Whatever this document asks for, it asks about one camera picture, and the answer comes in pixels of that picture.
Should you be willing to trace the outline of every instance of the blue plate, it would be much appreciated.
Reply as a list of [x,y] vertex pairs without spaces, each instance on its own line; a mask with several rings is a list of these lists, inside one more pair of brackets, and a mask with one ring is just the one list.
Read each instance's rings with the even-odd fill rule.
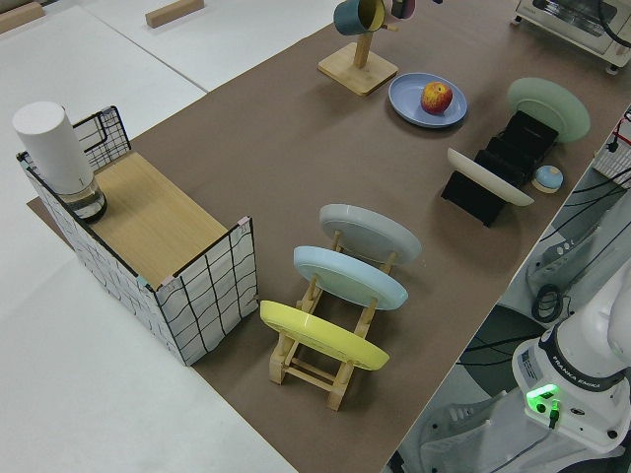
[[407,300],[407,291],[388,274],[344,253],[316,246],[294,248],[294,267],[307,281],[349,303],[393,310]]
[[[434,81],[447,84],[454,94],[447,110],[438,115],[428,113],[421,106],[423,89]],[[410,123],[425,128],[443,128],[453,125],[462,120],[466,114],[466,98],[462,91],[447,79],[433,74],[422,72],[403,74],[392,81],[388,95],[390,103],[399,115]]]

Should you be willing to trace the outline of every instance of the brown table surface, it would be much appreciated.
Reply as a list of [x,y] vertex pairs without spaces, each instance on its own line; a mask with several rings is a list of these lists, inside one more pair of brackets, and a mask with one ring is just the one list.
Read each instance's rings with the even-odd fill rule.
[[[329,244],[318,223],[322,205],[375,210],[421,239],[419,259],[391,273],[409,300],[378,312],[368,334],[390,361],[378,372],[355,371],[339,412],[325,407],[324,391],[296,378],[268,380],[277,336],[257,314],[194,366],[301,472],[381,471],[630,102],[629,71],[609,76],[578,47],[511,26],[516,6],[419,1],[398,33],[373,38],[372,50],[399,74],[428,72],[461,88],[468,114],[457,126],[407,123],[388,101],[389,83],[361,98],[319,73],[322,58],[356,39],[330,26],[132,142],[225,226],[253,217],[263,299],[294,304],[302,296],[307,282],[294,270],[293,249]],[[527,185],[535,203],[507,206],[486,228],[440,197],[452,172],[446,152],[474,157],[485,148],[511,117],[506,93],[522,77],[572,91],[592,130],[546,157],[565,174],[560,192]],[[359,310],[324,298],[317,314],[352,329]]]

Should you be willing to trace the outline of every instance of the teal mug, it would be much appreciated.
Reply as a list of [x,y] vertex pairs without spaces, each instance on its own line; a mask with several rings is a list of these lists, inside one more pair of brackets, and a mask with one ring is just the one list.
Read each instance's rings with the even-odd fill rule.
[[335,27],[346,36],[375,32],[385,19],[384,0],[346,0],[333,12]]

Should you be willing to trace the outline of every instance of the red apple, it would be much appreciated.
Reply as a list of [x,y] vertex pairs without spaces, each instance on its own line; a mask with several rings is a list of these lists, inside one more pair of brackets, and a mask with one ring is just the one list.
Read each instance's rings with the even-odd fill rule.
[[452,88],[443,82],[430,82],[423,89],[421,106],[428,113],[438,115],[450,106],[454,93]]

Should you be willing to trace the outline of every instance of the yellow plate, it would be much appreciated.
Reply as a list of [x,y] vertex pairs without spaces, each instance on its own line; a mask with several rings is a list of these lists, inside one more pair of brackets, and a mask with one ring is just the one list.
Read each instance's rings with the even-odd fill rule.
[[277,332],[364,370],[378,370],[390,358],[384,350],[362,337],[288,305],[262,301],[260,318]]

